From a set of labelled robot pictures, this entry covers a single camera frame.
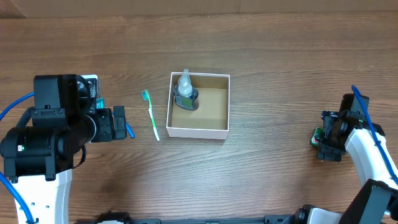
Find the green white toothbrush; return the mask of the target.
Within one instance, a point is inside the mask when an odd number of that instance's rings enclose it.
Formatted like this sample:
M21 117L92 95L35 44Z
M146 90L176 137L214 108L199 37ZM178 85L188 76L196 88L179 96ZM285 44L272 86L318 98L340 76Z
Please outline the green white toothbrush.
M154 115L153 115L152 100L151 100L149 91L147 89L145 89L145 90L142 91L141 94L142 94L143 100L147 101L148 104L149 104L148 112L149 112L149 116L150 116L150 119L151 119L152 129L153 129L153 132L154 132L155 139L157 141L160 141L159 133L158 133L158 130L157 130L157 127L156 127L156 123L155 123L155 119L154 119Z

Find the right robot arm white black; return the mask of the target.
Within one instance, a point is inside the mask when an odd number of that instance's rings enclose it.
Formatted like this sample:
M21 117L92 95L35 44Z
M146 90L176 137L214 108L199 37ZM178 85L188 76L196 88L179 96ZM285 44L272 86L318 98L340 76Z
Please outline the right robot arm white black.
M339 162L349 154L361 190L344 213L312 208L307 223L380 223L384 215L397 219L397 167L384 131L370 120L368 103L366 96L345 94L338 111L323 111L323 127L313 135L318 158Z

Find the purple soap pump bottle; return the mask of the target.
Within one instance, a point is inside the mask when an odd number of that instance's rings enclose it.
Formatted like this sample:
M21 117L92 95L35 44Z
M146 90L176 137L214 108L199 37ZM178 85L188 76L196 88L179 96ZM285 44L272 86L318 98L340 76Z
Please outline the purple soap pump bottle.
M174 102L182 109L195 111L199 107L199 92L192 85L189 71L185 69L174 86Z

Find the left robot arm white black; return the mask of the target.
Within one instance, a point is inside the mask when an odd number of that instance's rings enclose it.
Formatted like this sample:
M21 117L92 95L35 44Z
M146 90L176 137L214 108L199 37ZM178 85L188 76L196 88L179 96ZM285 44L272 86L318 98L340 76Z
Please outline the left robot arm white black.
M1 140L1 182L13 196L19 223L68 223L74 156L86 160L86 144L132 136L123 106L104 108L97 75L37 75L33 97Z

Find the green Dettol soap packet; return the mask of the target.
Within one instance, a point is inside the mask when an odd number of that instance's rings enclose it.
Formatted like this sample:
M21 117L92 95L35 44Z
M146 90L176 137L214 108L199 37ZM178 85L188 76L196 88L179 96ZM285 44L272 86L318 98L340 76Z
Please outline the green Dettol soap packet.
M312 135L312 138L310 140L310 144L312 146L318 147L319 146L319 139L321 138L321 135L323 134L323 130L320 127L316 127L314 130L314 133Z

